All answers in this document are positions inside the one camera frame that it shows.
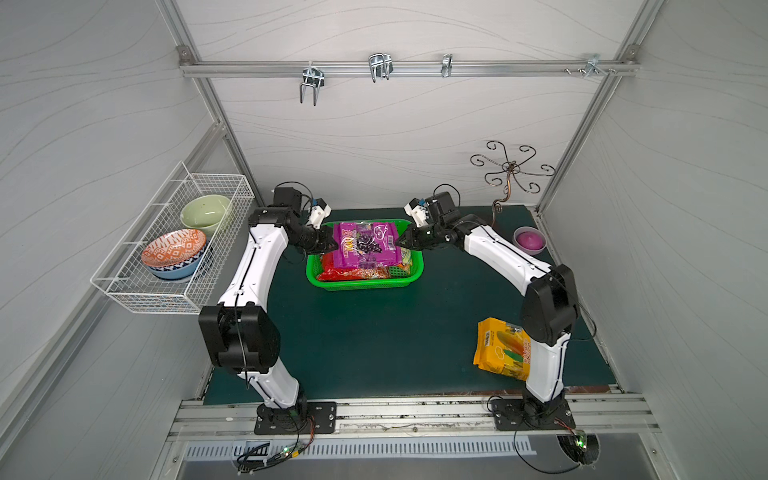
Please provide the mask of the red Konfety candy bag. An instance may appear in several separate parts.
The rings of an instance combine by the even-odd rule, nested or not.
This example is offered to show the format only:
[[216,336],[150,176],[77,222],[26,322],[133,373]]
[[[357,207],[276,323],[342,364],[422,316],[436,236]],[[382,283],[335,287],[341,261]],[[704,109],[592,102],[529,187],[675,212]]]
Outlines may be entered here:
[[317,275],[317,279],[322,282],[385,280],[390,279],[390,274],[387,267],[337,267],[333,254],[327,253],[322,257],[322,271]]

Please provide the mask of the green Fox's candy bag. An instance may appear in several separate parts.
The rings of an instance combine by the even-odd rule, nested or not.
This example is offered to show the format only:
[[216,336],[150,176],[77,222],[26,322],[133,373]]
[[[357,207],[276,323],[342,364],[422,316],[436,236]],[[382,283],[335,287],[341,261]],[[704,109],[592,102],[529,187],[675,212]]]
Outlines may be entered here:
[[400,260],[393,269],[397,278],[407,278],[411,275],[413,265],[412,253],[407,248],[399,248]]

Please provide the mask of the yellow corn candy bag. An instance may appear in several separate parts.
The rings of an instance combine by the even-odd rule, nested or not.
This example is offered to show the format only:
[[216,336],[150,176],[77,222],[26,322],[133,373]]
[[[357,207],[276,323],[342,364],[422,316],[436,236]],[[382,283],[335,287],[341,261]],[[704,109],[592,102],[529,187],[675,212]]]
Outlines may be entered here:
[[521,327],[496,318],[477,324],[473,364],[480,370],[526,381],[530,358],[531,339]]

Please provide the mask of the green plastic basket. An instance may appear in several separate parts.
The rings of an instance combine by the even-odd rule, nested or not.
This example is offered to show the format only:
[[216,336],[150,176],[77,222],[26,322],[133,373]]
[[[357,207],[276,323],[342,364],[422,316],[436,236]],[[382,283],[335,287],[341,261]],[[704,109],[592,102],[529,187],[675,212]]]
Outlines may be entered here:
[[[408,220],[403,219],[384,219],[384,220],[357,220],[357,221],[342,221],[342,222],[394,222],[398,230],[398,237],[404,232],[406,227],[410,224]],[[333,228],[335,224],[341,222],[331,222],[329,226]],[[348,290],[369,290],[369,289],[385,289],[385,288],[402,288],[410,285],[418,280],[424,271],[423,255],[420,252],[410,250],[412,253],[413,265],[411,269],[411,275],[407,278],[397,278],[393,267],[387,267],[390,274],[390,279],[385,280],[368,280],[368,281],[339,281],[339,282],[322,282],[317,279],[317,275],[322,271],[322,257],[325,255],[312,255],[308,259],[306,267],[306,276],[310,283],[318,288],[326,291],[348,291]]]

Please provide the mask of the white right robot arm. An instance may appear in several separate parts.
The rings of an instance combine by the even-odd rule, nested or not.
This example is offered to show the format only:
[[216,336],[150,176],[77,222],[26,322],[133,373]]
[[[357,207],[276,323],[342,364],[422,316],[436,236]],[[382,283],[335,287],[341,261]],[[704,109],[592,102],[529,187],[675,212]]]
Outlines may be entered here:
[[411,219],[396,245],[411,251],[454,246],[495,270],[523,296],[520,319],[531,339],[526,395],[541,405],[563,396],[563,374],[572,329],[579,317],[572,270],[525,253],[474,214],[464,215],[448,192],[412,199]]

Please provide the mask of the purple grape candy bag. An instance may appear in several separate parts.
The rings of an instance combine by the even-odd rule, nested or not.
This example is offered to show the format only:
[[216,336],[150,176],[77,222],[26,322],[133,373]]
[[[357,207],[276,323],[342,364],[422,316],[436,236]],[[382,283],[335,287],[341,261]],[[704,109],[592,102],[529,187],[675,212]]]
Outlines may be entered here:
[[393,267],[402,261],[401,249],[395,245],[398,230],[394,222],[341,222],[333,226],[333,236],[338,244],[332,252],[336,268]]

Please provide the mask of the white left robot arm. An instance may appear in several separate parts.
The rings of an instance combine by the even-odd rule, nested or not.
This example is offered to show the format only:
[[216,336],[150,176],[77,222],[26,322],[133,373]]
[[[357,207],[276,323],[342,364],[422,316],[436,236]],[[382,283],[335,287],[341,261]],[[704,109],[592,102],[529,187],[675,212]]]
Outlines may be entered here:
[[280,358],[281,336],[267,313],[274,275],[285,249],[308,255],[339,248],[333,229],[324,223],[331,207],[309,197],[302,219],[305,185],[288,181],[273,190],[273,201],[248,219],[248,239],[234,276],[219,300],[201,309],[198,324],[213,366],[246,382],[271,409],[294,408],[301,387]]

